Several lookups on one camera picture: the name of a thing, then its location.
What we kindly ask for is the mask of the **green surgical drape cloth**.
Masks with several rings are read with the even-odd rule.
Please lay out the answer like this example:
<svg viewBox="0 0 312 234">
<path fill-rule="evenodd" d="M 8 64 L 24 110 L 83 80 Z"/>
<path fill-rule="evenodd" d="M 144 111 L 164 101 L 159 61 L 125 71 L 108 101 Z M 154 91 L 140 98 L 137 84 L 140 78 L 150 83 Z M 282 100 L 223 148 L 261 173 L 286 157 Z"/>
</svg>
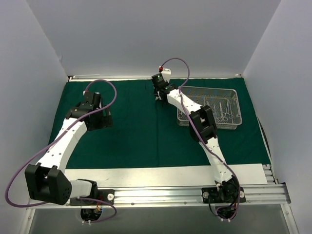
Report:
<svg viewBox="0 0 312 234">
<path fill-rule="evenodd" d="M 242 123 L 235 130 L 217 131 L 228 164 L 268 164 L 269 156 L 255 110 L 242 78 L 191 79 L 188 85 L 234 89 Z M 150 80 L 97 82 L 89 86 L 111 103 L 113 126 L 87 132 L 75 147 L 69 169 L 148 168 L 208 165 L 186 127 L 176 121 L 176 108 L 153 96 Z"/>
</svg>

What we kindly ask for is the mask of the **metal mesh instrument tray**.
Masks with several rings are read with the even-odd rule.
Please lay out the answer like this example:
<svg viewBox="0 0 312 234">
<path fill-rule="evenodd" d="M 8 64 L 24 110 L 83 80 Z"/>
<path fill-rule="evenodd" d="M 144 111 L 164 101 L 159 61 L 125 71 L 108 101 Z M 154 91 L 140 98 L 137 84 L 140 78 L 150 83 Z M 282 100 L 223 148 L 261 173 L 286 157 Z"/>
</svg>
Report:
<svg viewBox="0 0 312 234">
<path fill-rule="evenodd" d="M 226 111 L 227 100 L 230 100 L 234 119 L 228 118 L 227 122 L 216 122 L 218 129 L 235 130 L 239 125 L 242 124 L 241 110 L 239 107 L 238 95 L 234 89 L 220 89 L 220 88 L 204 88 L 204 87 L 193 87 L 184 86 L 182 89 L 185 94 L 192 101 L 202 106 L 209 105 L 213 109 L 215 105 L 218 117 L 220 117 L 219 103 L 222 104 L 223 112 Z"/>
</svg>

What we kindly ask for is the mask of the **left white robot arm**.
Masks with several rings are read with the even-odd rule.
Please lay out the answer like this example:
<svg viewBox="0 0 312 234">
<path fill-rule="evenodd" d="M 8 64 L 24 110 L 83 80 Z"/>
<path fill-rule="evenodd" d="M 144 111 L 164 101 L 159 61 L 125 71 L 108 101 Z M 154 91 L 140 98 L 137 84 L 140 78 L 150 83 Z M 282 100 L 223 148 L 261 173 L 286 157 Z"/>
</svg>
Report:
<svg viewBox="0 0 312 234">
<path fill-rule="evenodd" d="M 25 169 L 30 198 L 46 203 L 64 205 L 69 199 L 81 197 L 86 204 L 98 200 L 98 186 L 87 179 L 69 180 L 66 165 L 81 137 L 88 131 L 111 127 L 110 109 L 103 109 L 99 93 L 86 92 L 82 102 L 66 114 L 61 130 L 43 157 Z"/>
</svg>

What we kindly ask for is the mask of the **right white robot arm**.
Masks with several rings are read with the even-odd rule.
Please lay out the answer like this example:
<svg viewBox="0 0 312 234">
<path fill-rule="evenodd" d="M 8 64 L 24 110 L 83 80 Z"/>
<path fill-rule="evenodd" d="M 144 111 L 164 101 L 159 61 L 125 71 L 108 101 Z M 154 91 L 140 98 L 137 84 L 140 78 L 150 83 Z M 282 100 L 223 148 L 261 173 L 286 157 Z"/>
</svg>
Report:
<svg viewBox="0 0 312 234">
<path fill-rule="evenodd" d="M 211 107 L 201 106 L 192 101 L 182 93 L 181 87 L 166 81 L 162 73 L 153 75 L 151 81 L 156 98 L 175 106 L 187 116 L 190 135 L 202 147 L 212 167 L 217 197 L 222 201 L 240 197 L 241 189 L 237 176 L 227 165 L 219 146 Z"/>
</svg>

